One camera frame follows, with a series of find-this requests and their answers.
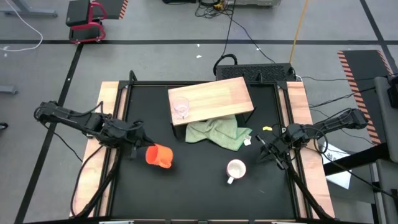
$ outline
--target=green cloth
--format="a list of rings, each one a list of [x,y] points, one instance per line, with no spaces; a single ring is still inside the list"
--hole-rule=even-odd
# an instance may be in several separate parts
[[[229,115],[189,123],[185,142],[195,143],[209,139],[223,148],[237,151],[251,131],[250,128],[238,128],[235,115]]]

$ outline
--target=red stool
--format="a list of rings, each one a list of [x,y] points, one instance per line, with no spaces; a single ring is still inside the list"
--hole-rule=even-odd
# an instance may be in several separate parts
[[[103,15],[93,18],[94,7],[99,7]],[[106,19],[104,7],[98,2],[90,0],[70,1],[66,24],[70,27],[69,39],[75,44],[101,41],[105,38],[102,20]]]

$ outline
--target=orange cup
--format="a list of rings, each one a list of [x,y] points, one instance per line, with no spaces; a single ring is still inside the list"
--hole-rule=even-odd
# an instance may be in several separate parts
[[[148,164],[168,169],[172,166],[173,151],[168,147],[155,144],[148,147],[145,159]]]

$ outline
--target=gray floor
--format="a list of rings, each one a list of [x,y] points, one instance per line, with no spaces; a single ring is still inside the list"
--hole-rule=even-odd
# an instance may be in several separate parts
[[[66,40],[67,0],[26,0],[33,7],[56,9],[58,18],[26,18],[43,33],[45,40]],[[299,23],[304,0],[282,0],[273,9],[237,8],[234,19],[243,25],[253,39],[292,40]],[[369,8],[386,40],[397,40],[394,0],[367,0]],[[160,0],[130,1],[121,21],[105,21],[108,40],[225,39],[229,19],[220,16],[202,19],[194,16],[195,4],[169,6]],[[38,39],[38,35],[18,18],[0,14],[0,40]],[[233,24],[230,39],[247,39],[244,31]],[[310,1],[305,15],[301,40],[376,40],[359,0]],[[27,45],[3,44],[10,49]],[[85,45],[78,62],[65,107],[86,111],[95,105],[101,82],[125,80],[134,70],[139,80],[214,80],[212,68],[220,57],[221,44],[169,45]],[[288,62],[291,45],[260,45],[276,62]],[[398,58],[398,46],[388,46]],[[33,110],[41,101],[57,100],[61,92],[76,45],[45,44],[36,50],[0,52],[0,83],[15,84],[19,94],[0,95],[0,120],[10,124],[0,133],[0,223],[12,223],[16,217],[46,130],[37,124]],[[298,45],[293,66],[300,76],[344,78],[337,57],[338,50],[381,50],[378,45]],[[228,45],[239,63],[268,63],[250,44]],[[346,82],[315,82],[304,79],[311,104],[350,93]],[[348,98],[319,108],[333,114],[356,107]],[[312,111],[313,121],[325,117]],[[70,128],[56,130],[83,156],[86,139]],[[369,139],[365,130],[348,131]],[[328,136],[340,149],[361,151],[370,145],[341,131]],[[54,136],[40,175],[25,222],[67,218],[69,201],[80,162]],[[370,205],[333,197],[336,216],[342,220],[372,223]]]

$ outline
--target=white cup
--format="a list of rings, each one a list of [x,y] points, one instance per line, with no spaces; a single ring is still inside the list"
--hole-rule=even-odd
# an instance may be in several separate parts
[[[232,181],[234,181],[234,179],[239,179],[243,177],[245,173],[246,166],[242,161],[240,161],[239,159],[231,160],[226,166],[226,174],[229,177],[227,183],[232,184]]]

